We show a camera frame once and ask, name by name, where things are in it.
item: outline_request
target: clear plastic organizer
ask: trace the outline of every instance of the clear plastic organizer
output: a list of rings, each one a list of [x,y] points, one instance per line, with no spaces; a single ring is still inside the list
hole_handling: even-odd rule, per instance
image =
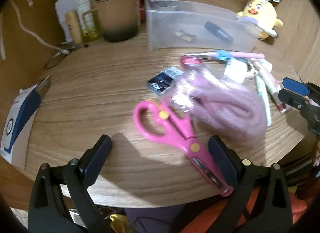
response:
[[[261,32],[230,10],[196,2],[145,1],[149,50],[192,47],[251,52]]]

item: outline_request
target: pink scissors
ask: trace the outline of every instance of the pink scissors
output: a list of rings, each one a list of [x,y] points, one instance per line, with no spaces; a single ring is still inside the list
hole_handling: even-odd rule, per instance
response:
[[[143,127],[140,119],[143,110],[151,110],[153,112],[156,123],[166,129],[164,135],[151,134]],[[232,193],[233,187],[226,184],[212,156],[201,141],[196,138],[189,115],[181,119],[164,102],[160,103],[149,99],[140,102],[135,107],[133,120],[138,131],[146,139],[156,143],[169,144],[180,149],[203,177],[219,191],[221,196],[229,196]]]

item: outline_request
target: purple cloth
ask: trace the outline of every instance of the purple cloth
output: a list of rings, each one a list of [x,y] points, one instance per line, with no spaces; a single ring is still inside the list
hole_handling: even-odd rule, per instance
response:
[[[125,208],[125,212],[130,222],[138,217],[150,217],[157,218],[166,221],[168,224],[172,224],[175,218],[180,214],[185,205],[176,205],[170,207],[161,208],[149,208],[149,209],[130,209]],[[139,219],[146,228],[148,233],[169,233],[170,225],[165,223],[151,220],[151,219]],[[142,226],[138,222],[133,223],[133,228],[137,233],[146,233]]]

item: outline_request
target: scissor handle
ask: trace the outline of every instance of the scissor handle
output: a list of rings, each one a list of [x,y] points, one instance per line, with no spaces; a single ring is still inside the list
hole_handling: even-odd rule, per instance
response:
[[[153,133],[149,133],[141,122],[141,112],[144,110],[151,110],[154,114],[154,120],[157,124],[164,126],[165,134],[157,135]],[[168,119],[160,118],[161,114],[168,113],[164,109],[161,109],[161,105],[156,104],[154,101],[142,101],[134,109],[133,112],[133,121],[137,128],[137,130],[148,140],[153,141],[155,143],[161,144],[169,144],[172,146],[178,146],[183,143],[182,136],[179,133],[173,131],[174,127],[169,122]]]

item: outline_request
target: cable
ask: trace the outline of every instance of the cable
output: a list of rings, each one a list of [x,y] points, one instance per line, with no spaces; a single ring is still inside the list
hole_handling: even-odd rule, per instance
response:
[[[117,213],[118,213],[117,211],[113,211],[113,212],[111,212],[108,216],[106,216],[104,219],[106,220],[106,219],[110,218],[110,216],[111,216],[112,214],[117,214]]]
[[[59,48],[57,46],[53,46],[53,45],[50,45],[48,43],[46,43],[44,40],[42,40],[39,35],[37,35],[36,33],[34,33],[33,31],[30,31],[28,30],[26,27],[23,26],[22,24],[22,21],[21,21],[21,15],[20,15],[20,11],[19,11],[19,8],[17,7],[17,5],[14,3],[13,0],[10,0],[10,3],[12,5],[12,7],[14,8],[14,10],[16,11],[16,14],[17,14],[17,18],[18,18],[18,23],[19,23],[19,26],[20,28],[25,31],[26,33],[29,33],[31,34],[33,37],[35,37],[42,45],[44,46],[47,46],[49,48],[52,48],[52,49],[56,49],[58,51],[61,51],[63,54],[67,55],[69,54],[70,52],[68,50],[65,50],[65,49],[62,49],[62,48]]]
[[[0,53],[1,53],[1,58],[5,60],[6,56],[5,56],[5,49],[4,49],[4,43],[3,43],[2,21],[3,21],[3,12],[0,13]]]
[[[168,226],[171,225],[169,222],[163,221],[163,220],[161,220],[161,219],[156,219],[156,218],[152,218],[152,217],[144,217],[144,216],[142,216],[142,217],[137,217],[137,218],[135,218],[135,219],[131,222],[131,224],[130,224],[130,226],[128,227],[126,233],[129,232],[130,228],[132,227],[133,223],[135,223],[135,222],[138,222],[138,223],[140,224],[140,226],[143,228],[143,230],[145,231],[145,233],[148,233],[147,229],[146,229],[145,226],[142,224],[142,222],[140,221],[140,219],[149,219],[149,220],[154,220],[154,221],[158,221],[158,222],[164,223],[164,224],[166,224],[166,225],[168,225]]]

